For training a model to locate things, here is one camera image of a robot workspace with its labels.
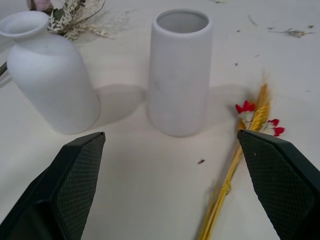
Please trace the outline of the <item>white bottle-shaped ceramic vase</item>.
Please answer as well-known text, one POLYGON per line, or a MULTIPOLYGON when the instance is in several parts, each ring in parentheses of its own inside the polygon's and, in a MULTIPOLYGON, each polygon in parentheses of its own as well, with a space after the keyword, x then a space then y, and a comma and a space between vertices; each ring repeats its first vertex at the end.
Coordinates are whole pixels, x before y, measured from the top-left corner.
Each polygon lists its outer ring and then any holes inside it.
POLYGON ((101 107, 83 58, 69 40, 49 33, 49 16, 23 11, 0 20, 0 35, 14 41, 6 66, 12 80, 57 132, 77 134, 101 107))

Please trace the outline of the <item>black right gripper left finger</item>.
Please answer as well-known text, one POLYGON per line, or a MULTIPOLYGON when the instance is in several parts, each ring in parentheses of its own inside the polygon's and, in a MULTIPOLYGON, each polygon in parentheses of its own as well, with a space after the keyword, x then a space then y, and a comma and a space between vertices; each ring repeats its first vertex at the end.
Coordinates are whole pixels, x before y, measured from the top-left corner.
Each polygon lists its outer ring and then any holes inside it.
POLYGON ((0 240, 81 240, 105 141, 95 132, 65 144, 0 224, 0 240))

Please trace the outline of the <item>white pink dried flower bouquet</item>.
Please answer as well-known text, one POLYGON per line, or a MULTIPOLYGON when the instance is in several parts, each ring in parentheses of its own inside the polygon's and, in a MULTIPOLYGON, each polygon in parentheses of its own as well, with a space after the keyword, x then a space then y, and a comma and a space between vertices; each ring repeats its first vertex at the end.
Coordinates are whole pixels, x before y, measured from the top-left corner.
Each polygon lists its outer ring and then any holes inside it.
POLYGON ((78 45, 96 38, 112 39, 128 28, 131 11, 105 10, 106 0, 26 0, 30 11, 39 11, 49 16, 48 31, 62 36, 78 45))

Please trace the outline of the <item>yellow wheat red flower bouquet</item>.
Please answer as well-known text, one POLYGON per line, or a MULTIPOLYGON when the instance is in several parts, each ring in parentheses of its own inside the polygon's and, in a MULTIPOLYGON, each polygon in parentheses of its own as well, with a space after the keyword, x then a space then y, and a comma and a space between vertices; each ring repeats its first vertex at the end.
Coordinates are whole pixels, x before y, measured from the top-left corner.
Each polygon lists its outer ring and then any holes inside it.
MULTIPOLYGON (((237 130, 250 130, 274 137, 279 137, 285 132, 285 128, 279 126, 280 120, 270 119, 271 112, 271 89, 269 76, 262 74, 261 85, 255 99, 245 100, 243 104, 235 105, 237 117, 237 130)), ((208 207, 199 228, 195 240, 210 240, 213 228, 217 222, 226 196, 232 190, 232 179, 243 156, 243 150, 239 143, 224 176, 222 183, 218 184, 210 196, 208 207)))

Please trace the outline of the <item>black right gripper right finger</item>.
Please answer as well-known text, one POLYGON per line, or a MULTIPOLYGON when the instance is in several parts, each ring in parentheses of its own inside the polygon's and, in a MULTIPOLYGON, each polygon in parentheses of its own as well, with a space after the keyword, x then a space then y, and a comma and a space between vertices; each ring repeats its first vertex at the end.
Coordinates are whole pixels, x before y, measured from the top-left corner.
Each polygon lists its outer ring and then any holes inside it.
POLYGON ((320 171, 289 141, 251 130, 237 139, 280 240, 320 240, 320 171))

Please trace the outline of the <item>white cylindrical ceramic vase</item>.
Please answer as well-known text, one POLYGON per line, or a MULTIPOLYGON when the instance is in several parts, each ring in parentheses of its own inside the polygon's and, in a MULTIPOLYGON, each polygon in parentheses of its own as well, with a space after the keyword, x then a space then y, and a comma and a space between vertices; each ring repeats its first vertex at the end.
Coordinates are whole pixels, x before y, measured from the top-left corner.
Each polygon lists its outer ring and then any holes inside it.
POLYGON ((172 9, 151 25, 147 113, 166 135, 196 133, 205 121, 213 21, 200 11, 172 9))

